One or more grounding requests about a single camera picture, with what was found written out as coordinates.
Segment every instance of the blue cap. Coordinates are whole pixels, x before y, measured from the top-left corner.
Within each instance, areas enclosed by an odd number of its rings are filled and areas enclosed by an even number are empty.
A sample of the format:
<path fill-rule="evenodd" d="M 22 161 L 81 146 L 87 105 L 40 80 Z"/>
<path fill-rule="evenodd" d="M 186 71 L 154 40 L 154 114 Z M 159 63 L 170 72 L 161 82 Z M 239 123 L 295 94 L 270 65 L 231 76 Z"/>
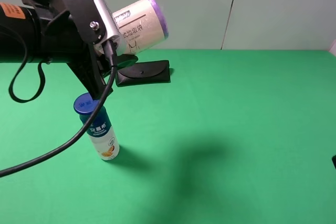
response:
<path fill-rule="evenodd" d="M 89 93 L 85 93 L 75 100 L 73 107 L 78 114 L 89 115 L 94 111 L 98 102 L 99 100 L 93 100 Z"/>

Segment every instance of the black wallet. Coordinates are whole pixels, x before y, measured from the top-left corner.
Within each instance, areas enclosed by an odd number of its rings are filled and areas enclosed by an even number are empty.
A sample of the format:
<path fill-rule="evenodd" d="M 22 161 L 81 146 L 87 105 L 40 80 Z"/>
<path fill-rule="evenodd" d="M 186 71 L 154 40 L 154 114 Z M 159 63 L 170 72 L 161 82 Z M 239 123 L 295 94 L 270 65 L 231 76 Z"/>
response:
<path fill-rule="evenodd" d="M 170 82 L 169 61 L 149 61 L 118 70 L 117 86 Z"/>

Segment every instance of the black rubber strap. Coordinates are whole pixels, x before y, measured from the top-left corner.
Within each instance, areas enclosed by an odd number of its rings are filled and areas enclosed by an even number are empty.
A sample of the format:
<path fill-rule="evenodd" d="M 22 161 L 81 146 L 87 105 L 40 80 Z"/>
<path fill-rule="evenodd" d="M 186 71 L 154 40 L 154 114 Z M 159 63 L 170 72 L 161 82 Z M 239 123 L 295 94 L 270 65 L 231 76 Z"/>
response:
<path fill-rule="evenodd" d="M 19 102 L 19 103 L 26 103 L 26 102 L 30 102 L 36 98 L 38 98 L 40 96 L 40 94 L 42 93 L 43 91 L 43 88 L 44 88 L 44 85 L 46 84 L 46 77 L 43 73 L 43 69 L 42 69 L 42 63 L 46 63 L 46 64 L 49 64 L 50 61 L 49 60 L 43 60 L 41 61 L 39 64 L 38 64 L 38 67 L 37 67 L 37 70 L 38 70 L 38 75 L 40 76 L 40 86 L 38 87 L 38 90 L 36 92 L 36 94 L 28 99 L 28 100 L 23 100 L 23 99 L 20 99 L 18 98 L 16 95 L 14 95 L 14 92 L 13 92 L 13 86 L 14 86 L 14 82 L 15 82 L 15 79 L 16 77 L 19 75 L 19 73 L 22 71 L 22 69 L 25 67 L 26 63 L 27 63 L 27 59 L 28 57 L 25 56 L 23 61 L 22 61 L 22 64 L 21 66 L 19 67 L 19 69 L 17 70 L 16 74 L 14 75 L 12 81 L 11 81 L 11 84 L 9 85 L 9 88 L 8 88 L 8 91 L 9 91 L 9 95 L 10 97 L 16 101 L 16 102 Z"/>

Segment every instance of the green tabletop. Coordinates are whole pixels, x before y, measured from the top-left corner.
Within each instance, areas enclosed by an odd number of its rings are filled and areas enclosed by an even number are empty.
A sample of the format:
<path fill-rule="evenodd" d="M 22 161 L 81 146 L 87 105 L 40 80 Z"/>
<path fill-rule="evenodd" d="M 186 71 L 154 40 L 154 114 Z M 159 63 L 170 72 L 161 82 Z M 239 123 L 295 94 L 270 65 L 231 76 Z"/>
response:
<path fill-rule="evenodd" d="M 3 224 L 335 224 L 336 59 L 325 51 L 147 50 L 171 83 L 114 88 L 106 108 L 120 143 L 99 159 L 89 138 L 0 179 Z M 31 103 L 0 65 L 0 168 L 41 155 L 81 127 L 85 92 L 65 64 L 44 66 Z M 37 66 L 15 93 L 38 87 Z"/>

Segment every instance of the screw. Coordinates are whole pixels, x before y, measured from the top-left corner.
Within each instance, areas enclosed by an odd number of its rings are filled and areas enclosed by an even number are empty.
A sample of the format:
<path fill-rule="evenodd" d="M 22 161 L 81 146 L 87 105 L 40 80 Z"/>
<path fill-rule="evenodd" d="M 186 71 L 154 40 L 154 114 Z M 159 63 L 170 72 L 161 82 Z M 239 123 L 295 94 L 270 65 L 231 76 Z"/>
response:
<path fill-rule="evenodd" d="M 90 23 L 90 27 L 92 28 L 92 30 L 97 31 L 99 29 L 99 23 L 95 22 L 95 21 L 92 21 Z"/>

